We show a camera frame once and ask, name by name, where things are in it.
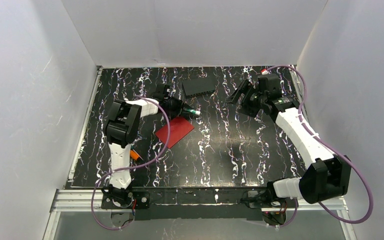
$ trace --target white panel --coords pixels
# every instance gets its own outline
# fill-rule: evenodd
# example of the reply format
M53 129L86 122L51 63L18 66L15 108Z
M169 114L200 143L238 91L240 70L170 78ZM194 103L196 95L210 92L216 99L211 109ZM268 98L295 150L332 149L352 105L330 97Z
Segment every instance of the white panel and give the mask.
M62 0L104 67L296 64L327 0Z
M374 195L358 239L384 239L384 1L329 1L298 62L313 128L358 166ZM367 211L361 181L345 196L351 219Z
M42 239L95 76L60 1L0 0L0 240Z
M153 0L62 0L96 65L158 66Z
M159 0L169 66L296 64L326 0Z

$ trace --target red card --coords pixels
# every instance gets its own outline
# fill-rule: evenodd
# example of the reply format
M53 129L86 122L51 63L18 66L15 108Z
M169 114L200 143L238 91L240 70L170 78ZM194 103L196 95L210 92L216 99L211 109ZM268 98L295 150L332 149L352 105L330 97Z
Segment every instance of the red card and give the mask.
M183 137L188 135L194 129L194 126L188 122L184 117L177 116L170 121L170 140L168 141L168 148L171 149L173 145L178 143ZM166 143L167 133L169 128L167 125L163 126L158 130L155 135L161 140L161 142Z

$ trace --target black marbled surface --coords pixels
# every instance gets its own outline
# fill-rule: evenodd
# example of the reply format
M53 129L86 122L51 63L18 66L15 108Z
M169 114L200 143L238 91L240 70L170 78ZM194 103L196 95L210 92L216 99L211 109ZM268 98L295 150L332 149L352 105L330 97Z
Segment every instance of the black marbled surface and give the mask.
M114 99L146 96L157 83L172 84L175 97L202 112L189 120L195 127L185 138L146 168L131 171L133 187L240 187L265 186L279 178L302 176L305 166L292 142L270 117L237 113L224 103L242 78L257 80L265 66L168 67L104 69L93 102L74 178L69 188L90 188L110 169L110 149L103 135ZM296 91L287 69L277 71L286 95ZM185 99L182 81L212 77L212 95ZM165 121L162 114L142 119L133 148L145 161L154 158L163 143L153 134Z

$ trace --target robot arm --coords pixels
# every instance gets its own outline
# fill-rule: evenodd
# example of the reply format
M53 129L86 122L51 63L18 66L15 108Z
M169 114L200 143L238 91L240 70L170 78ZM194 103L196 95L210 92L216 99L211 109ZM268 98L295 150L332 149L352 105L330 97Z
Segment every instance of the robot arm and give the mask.
M266 191L258 195L258 201L270 204L285 198L297 198L314 204L347 193L351 167L304 129L299 120L298 102L282 95L280 79L276 74L258 76L256 86L245 79L227 102L236 104L242 94L244 97L239 112L255 117L263 110L292 140L306 167L301 178L268 182Z
M160 105L170 117L191 114L199 115L183 101L169 95L170 86L158 84L155 92L150 94L149 101ZM124 101L116 99L108 113L104 134L111 152L111 169L127 168L130 166L130 149L138 135L140 119L159 112L159 108L143 99ZM132 182L128 169L113 172L108 187L102 188L102 193L121 205L130 202L127 188Z
M155 99L147 99L159 104ZM105 131L111 152L111 169L129 167L130 149L138 133L139 119L157 113L158 107L143 99L114 101ZM131 182L128 169L114 172L109 180L109 184L118 189L126 189Z

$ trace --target black box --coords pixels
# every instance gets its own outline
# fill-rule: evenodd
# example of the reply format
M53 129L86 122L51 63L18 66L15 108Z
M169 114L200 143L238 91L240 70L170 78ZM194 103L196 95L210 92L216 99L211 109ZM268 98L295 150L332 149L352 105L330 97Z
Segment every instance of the black box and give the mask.
M214 80L209 77L199 77L182 82L184 94L187 98L204 94L212 94L216 91Z

